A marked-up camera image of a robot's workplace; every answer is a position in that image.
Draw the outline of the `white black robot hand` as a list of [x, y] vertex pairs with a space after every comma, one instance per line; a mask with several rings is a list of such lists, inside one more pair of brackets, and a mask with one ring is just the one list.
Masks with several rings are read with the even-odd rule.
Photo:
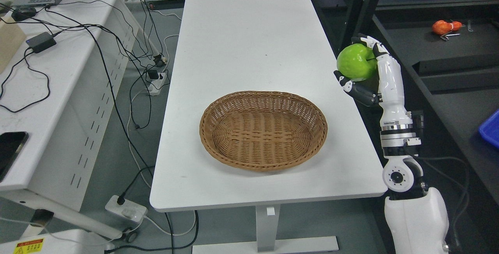
[[404, 112], [404, 87], [398, 61], [390, 55], [382, 43], [371, 36], [359, 33], [356, 37], [352, 37], [352, 44], [363, 44], [372, 49], [377, 60], [379, 92], [371, 92], [368, 88], [358, 84], [359, 81], [345, 77], [337, 69], [334, 74], [344, 92], [362, 105], [371, 107], [380, 104], [384, 109], [392, 108]]

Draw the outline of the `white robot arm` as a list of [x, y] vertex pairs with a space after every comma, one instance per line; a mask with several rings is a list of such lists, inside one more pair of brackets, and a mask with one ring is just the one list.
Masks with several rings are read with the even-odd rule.
[[447, 208], [436, 188], [425, 188], [422, 167], [405, 151], [419, 145], [413, 121], [399, 103], [382, 103], [381, 145], [388, 163], [382, 178], [392, 196], [384, 214], [398, 254], [445, 254], [449, 228]]

